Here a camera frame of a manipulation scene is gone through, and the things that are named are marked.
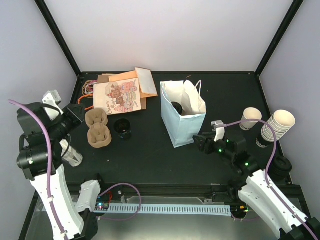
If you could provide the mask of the black lid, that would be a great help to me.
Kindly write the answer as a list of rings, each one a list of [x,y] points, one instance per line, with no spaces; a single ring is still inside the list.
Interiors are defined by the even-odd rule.
[[[183,115],[183,107],[180,103],[178,102],[171,102],[172,106],[174,107],[174,109],[177,111],[177,113],[182,116]]]

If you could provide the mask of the brown pulp cup carrier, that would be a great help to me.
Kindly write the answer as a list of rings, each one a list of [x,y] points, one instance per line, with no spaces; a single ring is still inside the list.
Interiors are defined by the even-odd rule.
[[[110,129],[107,127],[108,116],[101,109],[91,109],[85,114],[85,123],[89,130],[87,132],[88,143],[95,149],[107,147],[112,141]]]

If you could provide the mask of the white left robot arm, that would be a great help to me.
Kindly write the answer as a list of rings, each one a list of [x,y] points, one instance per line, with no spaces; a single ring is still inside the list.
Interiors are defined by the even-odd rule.
[[[91,240],[98,233],[94,213],[97,200],[108,192],[106,185],[89,180],[81,185],[76,204],[69,192],[60,142],[85,119],[82,104],[69,104],[63,110],[34,102],[19,106],[17,121],[23,130],[19,139],[17,166],[23,171],[49,217],[53,239]]]

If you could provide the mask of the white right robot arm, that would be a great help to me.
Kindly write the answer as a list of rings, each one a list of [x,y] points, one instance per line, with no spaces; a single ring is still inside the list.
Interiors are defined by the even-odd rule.
[[[228,198],[248,205],[272,230],[279,240],[318,240],[320,222],[300,211],[261,169],[248,153],[247,141],[241,135],[215,133],[193,136],[198,149],[217,154],[238,174],[227,189]]]

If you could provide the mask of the light blue paper bag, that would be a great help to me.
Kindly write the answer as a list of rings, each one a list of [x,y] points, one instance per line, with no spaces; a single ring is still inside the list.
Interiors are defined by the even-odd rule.
[[[207,108],[201,90],[201,80],[160,83],[161,117],[174,148],[193,143],[202,128]]]

